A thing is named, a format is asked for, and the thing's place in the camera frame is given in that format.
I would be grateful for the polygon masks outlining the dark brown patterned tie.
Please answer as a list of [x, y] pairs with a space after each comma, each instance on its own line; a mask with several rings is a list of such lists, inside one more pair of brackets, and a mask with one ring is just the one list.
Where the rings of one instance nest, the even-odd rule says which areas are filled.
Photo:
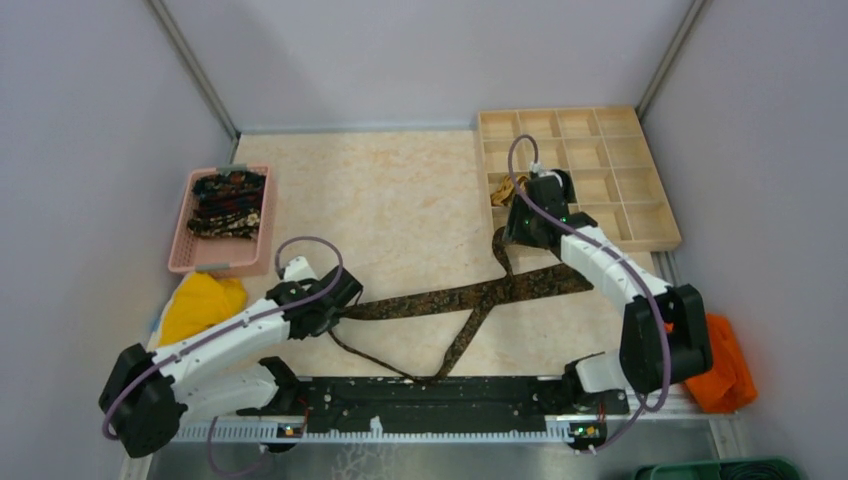
[[427, 386], [449, 375], [495, 307], [593, 289], [593, 285], [583, 275], [563, 263], [516, 274], [507, 253], [507, 247], [511, 243], [504, 239], [504, 233], [503, 227], [497, 229], [491, 240], [492, 254], [504, 270], [504, 275], [500, 278], [355, 304], [345, 308], [341, 314], [343, 318], [351, 320], [383, 321], [467, 310], [469, 316], [446, 349], [436, 373], [415, 376], [348, 345], [334, 330], [328, 331], [330, 338], [350, 354], [368, 360], [415, 384]]

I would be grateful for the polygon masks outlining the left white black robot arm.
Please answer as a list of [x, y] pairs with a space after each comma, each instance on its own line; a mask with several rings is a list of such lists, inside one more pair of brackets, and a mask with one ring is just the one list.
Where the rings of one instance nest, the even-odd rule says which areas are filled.
[[340, 266], [321, 279], [308, 267], [287, 267], [279, 283], [228, 320], [153, 351], [127, 347], [98, 399], [104, 436], [141, 458], [194, 421], [300, 412], [301, 382], [282, 359], [232, 366], [268, 347], [324, 334], [363, 290]]

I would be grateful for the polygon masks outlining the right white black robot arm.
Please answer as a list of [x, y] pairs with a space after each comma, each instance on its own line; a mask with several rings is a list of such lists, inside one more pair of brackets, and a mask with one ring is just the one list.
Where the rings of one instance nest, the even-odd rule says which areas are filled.
[[582, 275], [621, 314], [617, 349], [568, 366], [563, 398], [576, 412], [590, 411], [603, 392], [632, 388], [650, 394], [713, 367], [701, 294], [673, 286], [640, 268], [584, 212], [566, 201], [568, 179], [554, 170], [532, 174], [509, 208], [504, 238], [550, 251]]

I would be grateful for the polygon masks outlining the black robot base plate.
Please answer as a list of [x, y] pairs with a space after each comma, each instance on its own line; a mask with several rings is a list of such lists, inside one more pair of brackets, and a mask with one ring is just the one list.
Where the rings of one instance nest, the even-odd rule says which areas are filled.
[[627, 414], [622, 391], [575, 401], [559, 377], [448, 377], [420, 385], [400, 377], [313, 377], [284, 399], [239, 416], [306, 416], [314, 434], [364, 433], [373, 418], [390, 434], [540, 432], [549, 416]]

